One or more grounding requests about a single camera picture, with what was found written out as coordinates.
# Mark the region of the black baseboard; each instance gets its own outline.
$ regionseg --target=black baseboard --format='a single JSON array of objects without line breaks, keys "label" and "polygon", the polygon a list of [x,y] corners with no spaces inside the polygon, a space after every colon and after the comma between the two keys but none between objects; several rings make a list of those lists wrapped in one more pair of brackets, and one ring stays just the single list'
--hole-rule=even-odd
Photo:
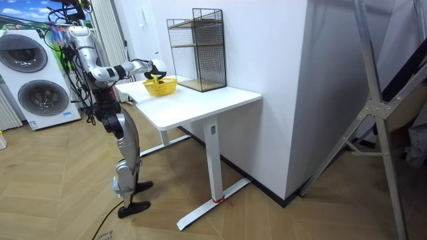
[{"label": "black baseboard", "polygon": [[[200,145],[205,147],[205,143],[201,139],[199,139],[198,137],[196,137],[195,135],[190,133],[187,129],[183,128],[182,126],[179,126],[178,129],[183,131],[185,134],[190,135],[192,139],[194,139]],[[269,198],[273,199],[273,201],[275,201],[281,207],[286,207],[290,202],[292,202],[292,200],[294,200],[297,197],[297,193],[300,189],[297,189],[295,192],[293,192],[286,199],[282,199],[281,197],[276,195],[273,191],[271,191],[266,186],[264,186],[262,183],[260,183],[258,180],[254,179],[251,175],[249,175],[244,170],[239,168],[236,164],[232,163],[226,157],[224,157],[223,155],[220,155],[220,157],[221,157],[221,161],[223,161],[225,164],[227,164],[229,167],[231,167],[234,171],[238,172],[243,177],[249,179],[251,181],[251,183],[254,184],[255,187],[257,187],[259,190],[261,190],[263,193],[265,193]]]}]

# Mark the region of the wire mesh shelf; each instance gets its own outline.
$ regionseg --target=wire mesh shelf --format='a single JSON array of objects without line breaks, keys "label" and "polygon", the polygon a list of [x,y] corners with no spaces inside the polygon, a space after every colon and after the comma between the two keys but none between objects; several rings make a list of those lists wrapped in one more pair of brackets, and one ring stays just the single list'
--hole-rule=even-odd
[{"label": "wire mesh shelf", "polygon": [[168,19],[177,83],[197,91],[225,87],[226,54],[220,9],[193,9],[193,19]]}]

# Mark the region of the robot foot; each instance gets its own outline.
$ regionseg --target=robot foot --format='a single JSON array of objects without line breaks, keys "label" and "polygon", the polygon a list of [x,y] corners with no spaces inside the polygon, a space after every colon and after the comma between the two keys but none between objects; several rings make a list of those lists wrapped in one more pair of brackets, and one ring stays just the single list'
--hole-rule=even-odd
[{"label": "robot foot", "polygon": [[153,181],[146,181],[143,183],[136,183],[136,187],[135,187],[135,193],[141,193],[147,189],[149,189],[150,187],[153,187]]},{"label": "robot foot", "polygon": [[142,211],[148,209],[150,205],[151,204],[149,201],[142,201],[140,203],[131,203],[130,207],[127,209],[125,209],[124,207],[120,207],[119,211],[117,212],[117,216],[120,219],[122,219],[124,217],[130,216],[136,213],[141,213]]}]

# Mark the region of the humanoid robot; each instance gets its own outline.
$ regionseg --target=humanoid robot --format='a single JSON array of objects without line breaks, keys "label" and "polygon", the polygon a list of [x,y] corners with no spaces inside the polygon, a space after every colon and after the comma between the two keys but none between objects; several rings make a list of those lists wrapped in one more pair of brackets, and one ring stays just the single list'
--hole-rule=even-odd
[{"label": "humanoid robot", "polygon": [[[73,5],[77,13],[68,15],[68,20],[76,22],[84,19],[81,13],[82,4],[76,1],[60,1],[63,6]],[[159,79],[166,75],[166,66],[163,61],[154,59],[144,61],[136,59],[116,65],[106,66],[104,50],[97,37],[86,26],[68,26],[65,28],[69,41],[68,55],[73,56],[80,63],[79,74],[88,79],[96,103],[93,112],[98,121],[102,122],[108,133],[113,133],[117,139],[117,146],[123,159],[115,166],[117,174],[113,179],[113,190],[123,197],[123,207],[118,211],[118,217],[142,212],[150,206],[149,201],[135,203],[132,201],[136,193],[149,189],[153,182],[138,183],[139,166],[139,138],[137,128],[130,115],[115,100],[112,86],[120,79],[129,78],[138,73],[151,79],[151,75],[159,75]]]}]

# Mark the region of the white desk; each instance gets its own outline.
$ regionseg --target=white desk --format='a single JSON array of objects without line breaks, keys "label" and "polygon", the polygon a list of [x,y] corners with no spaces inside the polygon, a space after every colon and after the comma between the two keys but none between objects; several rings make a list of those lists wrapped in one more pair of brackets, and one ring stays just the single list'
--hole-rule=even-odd
[{"label": "white desk", "polygon": [[183,230],[217,204],[220,204],[224,198],[228,198],[250,182],[245,178],[223,191],[216,115],[260,100],[261,95],[259,93],[252,93],[233,87],[224,87],[200,93],[178,85],[175,92],[170,95],[152,97],[145,90],[142,82],[125,83],[116,87],[120,92],[128,94],[137,103],[136,107],[139,112],[160,131],[163,144],[141,152],[141,156],[190,137],[185,135],[169,141],[166,132],[168,129],[204,119],[203,128],[212,199],[179,220],[177,223],[179,230]]}]

